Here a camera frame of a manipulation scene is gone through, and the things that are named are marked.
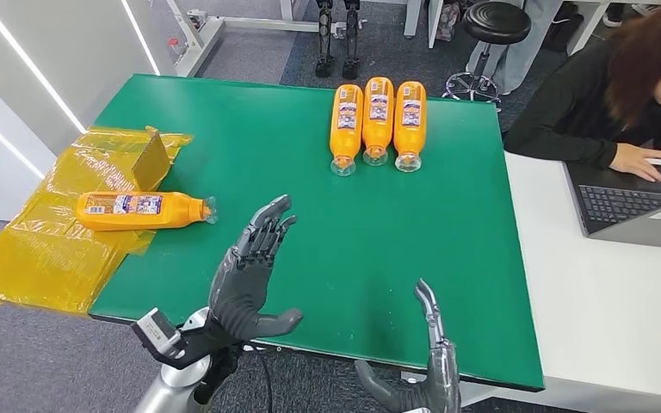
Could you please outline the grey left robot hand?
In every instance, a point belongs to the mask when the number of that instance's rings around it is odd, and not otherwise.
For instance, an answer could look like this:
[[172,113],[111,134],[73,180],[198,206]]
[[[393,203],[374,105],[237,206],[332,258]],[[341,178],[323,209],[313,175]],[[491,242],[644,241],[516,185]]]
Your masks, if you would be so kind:
[[227,250],[211,284],[208,300],[213,319],[240,341],[283,336],[292,332],[303,314],[296,308],[280,315],[262,314],[275,256],[297,218],[283,213],[291,198],[283,194],[258,209]]

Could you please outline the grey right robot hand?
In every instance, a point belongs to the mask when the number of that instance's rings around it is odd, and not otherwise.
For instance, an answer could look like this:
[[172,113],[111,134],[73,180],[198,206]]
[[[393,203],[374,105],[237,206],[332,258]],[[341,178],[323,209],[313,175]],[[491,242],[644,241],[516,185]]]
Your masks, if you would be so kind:
[[461,412],[460,375],[454,344],[444,333],[442,315],[429,284],[418,280],[414,295],[423,308],[429,353],[426,379],[403,391],[378,379],[366,361],[355,361],[361,386],[390,412]]

